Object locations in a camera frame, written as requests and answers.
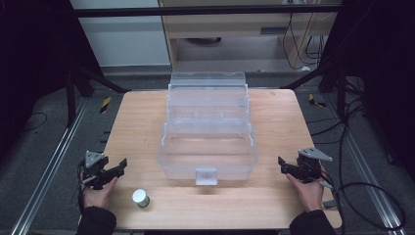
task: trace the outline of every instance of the human hand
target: human hand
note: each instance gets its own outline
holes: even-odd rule
[[[93,190],[90,187],[85,187],[82,185],[83,191],[83,206],[85,208],[97,207],[106,209],[108,205],[108,200],[110,198],[111,191],[118,181],[117,177],[114,177],[110,183],[103,186],[101,190]]]
[[[323,200],[324,187],[317,180],[304,184],[289,173],[286,175],[290,182],[297,189],[300,200],[306,212],[322,209],[321,204]]]

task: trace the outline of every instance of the black cable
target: black cable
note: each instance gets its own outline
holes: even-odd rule
[[[357,101],[359,101],[360,100],[360,98],[357,98],[357,99],[355,99],[354,101],[352,101],[348,106],[347,106],[347,109],[346,109],[346,118],[345,118],[345,122],[344,122],[344,125],[345,125],[345,128],[344,128],[344,131],[343,131],[343,133],[342,133],[342,137],[341,137],[341,141],[340,141],[340,147],[339,147],[339,181],[340,181],[340,187],[339,187],[339,189],[334,193],[335,194],[335,198],[336,198],[336,200],[337,200],[337,202],[338,202],[338,209],[339,209],[339,214],[341,215],[341,218],[342,219],[344,219],[344,215],[343,215],[343,210],[342,210],[342,206],[341,206],[341,204],[340,204],[340,193],[342,193],[342,195],[343,195],[343,197],[345,198],[345,200],[346,200],[346,203],[351,207],[351,209],[357,214],[357,215],[359,215],[362,219],[364,219],[366,222],[368,222],[368,223],[370,223],[370,224],[372,224],[373,226],[375,226],[375,227],[377,227],[377,228],[380,228],[380,229],[382,229],[382,230],[386,230],[386,231],[395,231],[395,230],[399,230],[399,229],[401,229],[404,225],[405,225],[405,223],[406,223],[406,214],[405,214],[405,211],[404,211],[404,209],[402,208],[402,206],[400,205],[400,203],[398,202],[398,200],[391,194],[391,193],[389,193],[387,190],[385,190],[385,189],[383,189],[383,188],[381,188],[381,187],[379,187],[379,186],[377,186],[377,185],[374,185],[374,184],[370,184],[370,183],[366,183],[366,182],[352,182],[352,183],[348,183],[348,184],[344,184],[344,181],[343,181],[343,167],[342,167],[342,164],[343,164],[343,144],[344,144],[344,140],[345,140],[345,138],[346,138],[346,134],[347,134],[347,132],[348,132],[348,119],[350,118],[350,117],[352,117],[352,116],[354,116],[358,111],[361,111],[362,110],[362,105],[360,105],[360,106],[357,106],[357,107],[355,107],[355,108],[353,108],[352,110],[350,110],[350,107],[351,107],[351,105],[354,103],[354,102],[357,102]],[[390,199],[392,199],[392,201],[397,205],[397,207],[399,208],[399,210],[400,210],[400,214],[401,214],[401,220],[402,220],[402,222],[400,223],[400,225],[398,225],[397,227],[387,227],[387,226],[385,226],[385,225],[380,225],[380,224],[378,224],[378,223],[376,223],[376,222],[374,222],[374,221],[372,221],[371,219],[369,219],[369,218],[367,218],[366,216],[364,216],[351,202],[350,202],[350,200],[349,200],[349,198],[347,197],[347,194],[346,194],[346,191],[345,191],[345,188],[347,188],[347,187],[351,187],[351,186],[355,186],[355,185],[365,185],[365,186],[370,186],[370,187],[374,187],[374,188],[376,188],[376,189],[378,189],[378,190],[381,190],[381,191],[383,191]],[[346,227],[345,227],[345,224],[342,226],[342,234],[345,234],[345,230],[346,230]]]
[[[334,125],[332,125],[332,126],[328,127],[327,129],[321,130],[321,131],[316,132],[316,133],[312,133],[312,134],[310,134],[310,135],[311,135],[311,136],[315,136],[315,135],[319,135],[319,134],[326,133],[326,132],[328,132],[328,131],[330,131],[330,130],[334,129],[336,126],[338,126],[338,125],[342,124],[342,123],[343,123],[343,122],[340,120],[339,122],[337,122],[336,124],[334,124]]]
[[[315,122],[324,121],[324,120],[330,120],[330,119],[338,119],[338,118],[336,118],[336,117],[330,117],[330,118],[323,118],[323,119],[318,119],[318,120],[310,120],[310,121],[307,121],[306,123],[315,123]]]
[[[284,48],[284,52],[285,52],[285,54],[286,54],[286,57],[287,57],[287,59],[289,58],[289,55],[288,55],[287,50],[286,50],[286,48],[285,48],[285,39],[286,39],[286,36],[287,36],[288,31],[290,30],[290,31],[291,31],[291,34],[292,34],[292,36],[293,36],[293,41],[294,41],[294,44],[295,44],[295,46],[296,46],[297,56],[299,57],[300,61],[302,61],[302,62],[304,63],[304,65],[305,65],[305,66],[311,66],[311,65],[314,65],[315,63],[307,63],[307,62],[305,62],[305,61],[303,61],[303,60],[302,60],[302,58],[301,58],[301,56],[300,56],[300,49],[299,49],[299,46],[297,45],[296,38],[294,37],[294,32],[293,32],[293,28],[292,28],[292,21],[293,21],[293,13],[290,13],[290,20],[289,20],[289,22],[288,22],[288,25],[287,25],[287,30],[286,30],[286,32],[284,33],[284,37],[283,37],[283,48]],[[294,69],[294,70],[299,70],[299,69],[301,69],[301,68],[296,68],[296,67],[294,67],[293,65],[291,65],[290,60],[288,60],[288,64],[289,64],[289,66],[290,66],[292,69]]]

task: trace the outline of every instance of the white cabinet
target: white cabinet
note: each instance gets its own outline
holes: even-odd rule
[[[70,0],[75,9],[158,7],[157,0]],[[103,71],[170,66],[161,17],[80,18]]]

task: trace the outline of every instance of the transparent plastic container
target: transparent plastic container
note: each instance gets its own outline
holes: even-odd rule
[[[197,185],[248,179],[257,163],[248,86],[237,73],[173,73],[158,162]]]

